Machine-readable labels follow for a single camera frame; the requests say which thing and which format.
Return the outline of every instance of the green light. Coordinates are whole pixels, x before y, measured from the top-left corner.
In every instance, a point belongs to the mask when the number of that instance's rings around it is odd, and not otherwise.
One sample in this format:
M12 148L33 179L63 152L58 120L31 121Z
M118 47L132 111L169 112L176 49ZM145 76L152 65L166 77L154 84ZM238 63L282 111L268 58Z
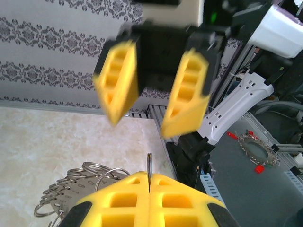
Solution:
M217 13L215 12L215 13L212 14L212 17L210 19L210 21L212 22L212 24L216 21L216 19L217 19Z

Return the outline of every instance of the metal frame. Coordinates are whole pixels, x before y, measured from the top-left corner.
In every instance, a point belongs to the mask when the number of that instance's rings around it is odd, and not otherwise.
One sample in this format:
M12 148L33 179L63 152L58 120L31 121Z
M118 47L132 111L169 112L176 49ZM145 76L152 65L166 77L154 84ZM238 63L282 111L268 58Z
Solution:
M170 166L171 170L174 170L175 167L172 164L171 159L169 157L168 151L166 149L166 143L167 142L177 143L178 139L176 137L174 137L174 138L166 140L166 139L162 138L162 136L161 136L161 124L162 124L165 112L166 112L166 106L160 106L160 105L149 105L148 106L148 114L155 120L159 135L161 137L161 142L162 142L162 145L163 145L163 148L164 148L164 151L165 151L165 155L166 155L166 158L169 162L169 166ZM172 173L173 177L176 180L177 179L176 171L172 171L172 172L173 172Z
M278 154L300 154L303 148L300 144L276 144Z
M235 55L237 55L238 51L241 51L241 48L242 48L241 46L242 45L243 44L241 44L238 47L238 49L236 50L233 57L235 57ZM235 78L236 72L239 69L241 69L242 67L244 67L248 64L249 60L254 55L255 49L256 49L256 47L253 46L253 45L250 45L250 44L247 44L243 47L243 50L239 54L239 57L237 58L235 64L232 67L232 69L229 71L228 75L224 75L222 77L222 79L224 79L224 83L219 87L219 85L222 83L220 81L219 84L217 85L217 87L215 88L215 92L213 92L213 95L216 94L215 97L212 96L212 99L214 99L214 102L213 102L213 105L212 105L213 108L215 108L219 104L219 101L222 99L222 96L225 96L224 93L225 93L227 88L230 88L231 81Z
M285 174L289 178L289 180L294 184L294 186L299 190L299 192L303 195L303 185L299 178L295 177L295 175L291 171L286 171Z
M224 203L223 198L221 194L219 193L219 190L214 183L213 179L209 174L201 174L200 180L205 188L205 191L208 195L213 196L214 198L220 200L222 203Z
M29 110L46 110L46 111L58 111L58 112L69 112L69 113L80 113L80 114L96 114L105 115L104 111L99 108L85 108L85 107L74 107L64 105L52 105L52 104L38 104L38 103L27 103L20 101L0 101L0 106L8 108L22 108ZM126 113L125 117L133 118L144 118L151 119L151 116L147 113Z

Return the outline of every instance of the red object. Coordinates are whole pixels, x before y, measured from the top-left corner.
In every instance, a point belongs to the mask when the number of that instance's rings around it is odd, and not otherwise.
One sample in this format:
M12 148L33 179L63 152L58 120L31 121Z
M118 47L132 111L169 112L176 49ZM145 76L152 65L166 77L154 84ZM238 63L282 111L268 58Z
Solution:
M233 139L237 140L238 137L235 134L232 134L230 131L227 132L227 135L232 137Z
M257 174L260 174L260 173L262 173L264 171L264 166L262 166L262 165L257 165L257 167L255 168L255 172L257 173Z
M248 131L248 134L251 135L253 138L255 138L256 140L258 139L257 136L254 135L254 133L252 131Z

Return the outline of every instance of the metal key ring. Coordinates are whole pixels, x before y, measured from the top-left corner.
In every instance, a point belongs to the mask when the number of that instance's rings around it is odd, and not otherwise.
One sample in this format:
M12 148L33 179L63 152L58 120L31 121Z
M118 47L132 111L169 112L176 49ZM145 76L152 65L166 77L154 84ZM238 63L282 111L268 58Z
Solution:
M82 168L85 169L87 172L95 174L97 176L102 176L104 174L103 172L110 170L110 168L103 166L99 163L94 163L94 162L84 162L82 164ZM112 177L106 176L106 178L116 179L116 177L113 173L110 173L110 174L112 175Z
M68 178L68 177L66 176L65 178L60 179L60 180L57 180L56 182L57 182L57 183L62 183L62 182L66 182L66 181L69 181L69 180L70 180L70 178Z
M57 195L55 195L55 196L51 196L51 197L49 197L49 198L47 198L47 197L45 197L45 198L42 198L40 201L39 201L39 204L40 205L43 205L43 204L45 204L45 203L50 203L51 201L53 201L53 200L56 200L57 198L57 196L59 196L59 195L63 195L63 193L58 193Z
M59 187L60 187L59 185L50 187L49 189L46 189L45 191L43 191L42 194L47 195L49 193L52 193L53 191L57 190Z
M54 184L49 185L48 188L52 188L52 187L55 187L55 186L56 186L56 184L54 183Z
M84 162L82 164L82 168L85 169L88 172L92 172L94 174L97 174L98 171L108 171L110 168L103 166L99 163L94 163L94 162Z
M47 203L44 203L42 205L37 205L34 209L34 216L37 217L37 218L42 218L42 217L46 217L46 216L49 216L49 215L52 215L54 214L56 211L51 211L51 212L48 212L48 213L38 213L38 210L43 207L44 205L46 205Z
M64 191L64 190L68 190L68 188L67 188L67 187L63 187L63 188L61 188L61 189L59 189L59 190L57 190L57 191L54 191L54 192L52 192L52 193L49 193L49 194L47 194L47 195L42 196L41 199L45 199L45 198L47 198L47 197L58 196L58 195L59 195L59 192L62 192L62 191Z
M98 191L98 188L99 188L99 185L101 183L101 181L103 180L103 178L105 177L106 174L109 174L111 172L114 172L114 171L122 171L124 173L126 173L128 176L130 175L129 172L127 172L125 169L121 169L121 168L114 168L114 169L110 169L108 170L106 173L104 173L96 182L96 185L95 185L95 189L94 189L94 192Z
M82 173L88 173L88 172L83 168L70 169L69 171L67 171L67 176L72 178L98 177L97 175L83 175Z
M280 166L280 162L278 160L274 160L273 161L273 166L274 167L279 167Z
M66 180L66 181L64 181L64 182L58 182L57 185L66 185L66 184L68 184L68 183L74 183L74 182L76 182L76 181L77 181L77 178L75 178L75 179L70 179L70 180Z

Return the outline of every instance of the cable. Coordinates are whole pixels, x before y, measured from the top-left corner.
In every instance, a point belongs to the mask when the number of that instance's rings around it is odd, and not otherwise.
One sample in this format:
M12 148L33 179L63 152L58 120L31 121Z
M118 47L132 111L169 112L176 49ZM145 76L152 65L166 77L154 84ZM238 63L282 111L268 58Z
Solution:
M280 113L280 112L277 112L277 111L273 111L273 110L265 110L265 111L267 111L267 112L272 112L272 113L276 113L276 114L278 114L278 115L281 115L281 116L284 116L284 117L286 117L286 118L288 118L288 119L293 120L293 118L291 118L290 116L287 116L287 115L285 115L285 114L283 114L283 113Z
M241 69L237 70L235 75L237 75L239 72L241 72L243 69L245 69L246 67L248 67L251 64L252 61L248 62L245 66L243 66Z
M263 108L263 107L266 107L266 106L274 106L274 105L286 105L286 106L295 108L297 110L303 111L303 105L302 104L289 102L289 101L261 101L261 102L256 104L256 106L258 107L257 109L260 109L260 108Z
M213 163L212 163L212 162L208 161L208 164L209 164L209 167L210 167L210 176L211 176L211 178L213 179L213 178L214 178L214 174L215 174L215 172L217 172L217 171L214 169Z
M303 92L302 92L302 91L298 91L298 92L289 93L289 94L285 95L285 96L283 97L283 99L286 99L286 98L288 98L288 97L290 97L290 96L296 96L296 95L303 95Z

